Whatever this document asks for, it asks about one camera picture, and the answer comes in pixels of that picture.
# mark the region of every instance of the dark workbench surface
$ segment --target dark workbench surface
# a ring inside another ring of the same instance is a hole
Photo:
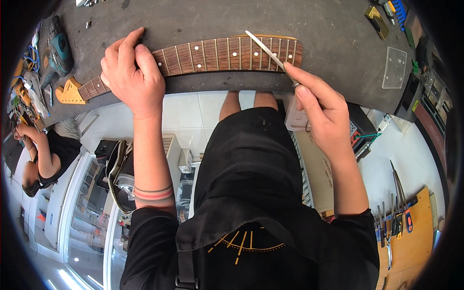
[[[297,38],[304,49],[301,68],[320,76],[349,102],[393,113],[407,80],[402,89],[381,88],[387,47],[406,51],[408,60],[414,58],[414,51],[398,24],[387,22],[390,34],[385,41],[380,39],[364,16],[369,5],[367,0],[106,0],[93,7],[76,7],[70,0],[62,1],[55,14],[61,18],[74,57],[69,76],[82,84],[101,73],[105,49],[140,26],[146,28],[143,44],[153,51],[244,34],[247,29],[254,34]],[[386,21],[383,9],[377,8]],[[46,45],[49,19],[42,25],[40,54]],[[91,21],[90,29],[85,29],[86,21]],[[411,69],[408,61],[406,76]],[[45,123],[51,125],[118,101],[111,93],[86,105],[61,104],[55,99]]]

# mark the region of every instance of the cordless drill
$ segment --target cordless drill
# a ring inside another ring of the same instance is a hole
[[[44,89],[53,80],[55,74],[59,77],[67,76],[74,66],[74,60],[69,49],[68,39],[61,27],[59,16],[55,15],[50,20],[50,34],[48,36],[50,48],[49,64],[42,75],[40,87]]]

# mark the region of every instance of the guitar neck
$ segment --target guitar neck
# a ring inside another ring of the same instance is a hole
[[[299,40],[258,37],[281,61],[300,67],[303,45]],[[153,52],[164,77],[204,71],[282,71],[250,37],[208,39],[175,45]],[[78,88],[83,100],[110,89],[97,76]]]

